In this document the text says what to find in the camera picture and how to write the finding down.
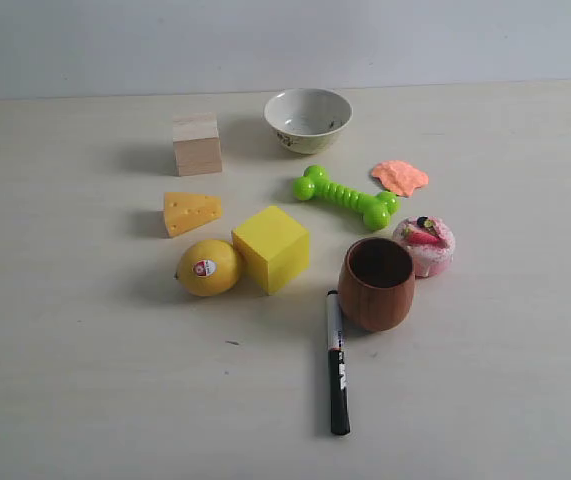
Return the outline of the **light wooden cube block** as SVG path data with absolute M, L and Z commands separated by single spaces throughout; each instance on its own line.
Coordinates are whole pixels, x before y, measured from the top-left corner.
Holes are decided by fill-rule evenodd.
M 223 170 L 215 114 L 174 118 L 172 140 L 178 176 L 219 173 Z

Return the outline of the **brown wooden cup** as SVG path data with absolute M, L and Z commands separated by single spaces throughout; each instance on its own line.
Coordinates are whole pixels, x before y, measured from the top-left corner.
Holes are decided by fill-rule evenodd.
M 415 291 L 413 259 L 388 238 L 368 237 L 347 250 L 338 281 L 339 305 L 346 318 L 368 332 L 400 325 Z

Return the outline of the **yellow lemon with sticker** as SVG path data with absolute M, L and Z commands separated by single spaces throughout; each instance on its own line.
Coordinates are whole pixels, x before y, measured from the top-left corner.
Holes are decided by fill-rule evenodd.
M 210 297 L 230 290 L 243 272 L 243 260 L 236 249 L 222 240 L 203 240 L 182 255 L 176 280 L 192 295 Z

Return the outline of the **yellow foam cube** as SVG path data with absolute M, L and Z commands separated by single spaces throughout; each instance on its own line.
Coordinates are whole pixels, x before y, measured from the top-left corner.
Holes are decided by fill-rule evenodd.
M 309 231 L 277 206 L 249 217 L 231 235 L 248 275 L 268 295 L 275 294 L 309 266 Z

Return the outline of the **yellow toy cheese wedge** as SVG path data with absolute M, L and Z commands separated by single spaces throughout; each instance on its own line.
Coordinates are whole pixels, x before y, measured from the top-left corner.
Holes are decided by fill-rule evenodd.
M 185 192 L 164 194 L 163 218 L 170 238 L 199 228 L 222 215 L 221 198 Z

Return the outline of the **green toy dog bone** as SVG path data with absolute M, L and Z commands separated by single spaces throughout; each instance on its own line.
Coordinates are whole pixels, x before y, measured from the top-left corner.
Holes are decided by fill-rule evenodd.
M 394 193 L 381 191 L 370 195 L 336 183 L 320 165 L 307 167 L 303 175 L 293 181 L 292 191 L 299 201 L 317 198 L 358 213 L 364 226 L 370 231 L 388 227 L 392 216 L 400 207 L 400 201 Z

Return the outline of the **pink toy strawberry cake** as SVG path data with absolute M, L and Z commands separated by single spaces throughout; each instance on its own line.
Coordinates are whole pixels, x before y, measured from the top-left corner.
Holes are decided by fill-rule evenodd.
M 417 278 L 436 276 L 452 264 L 455 237 L 440 218 L 406 218 L 396 226 L 392 239 L 409 252 Z

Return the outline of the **black and white marker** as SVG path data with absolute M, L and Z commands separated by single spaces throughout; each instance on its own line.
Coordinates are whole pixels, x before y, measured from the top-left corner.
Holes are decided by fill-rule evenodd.
M 338 292 L 326 295 L 328 373 L 330 396 L 330 429 L 336 436 L 350 433 L 346 373 L 344 361 L 343 316 Z

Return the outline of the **orange slime blob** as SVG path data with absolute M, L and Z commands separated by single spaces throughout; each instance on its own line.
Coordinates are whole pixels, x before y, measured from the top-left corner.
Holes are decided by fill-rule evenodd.
M 429 176 L 425 172 L 399 160 L 377 164 L 372 169 L 371 176 L 386 190 L 405 198 L 411 197 L 415 190 L 429 184 Z

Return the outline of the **white floral ceramic bowl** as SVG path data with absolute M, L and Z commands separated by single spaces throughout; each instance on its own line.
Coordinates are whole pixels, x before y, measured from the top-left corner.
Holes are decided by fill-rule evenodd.
M 329 148 L 352 118 L 350 102 L 325 89 L 298 88 L 267 101 L 263 117 L 287 150 L 314 155 Z

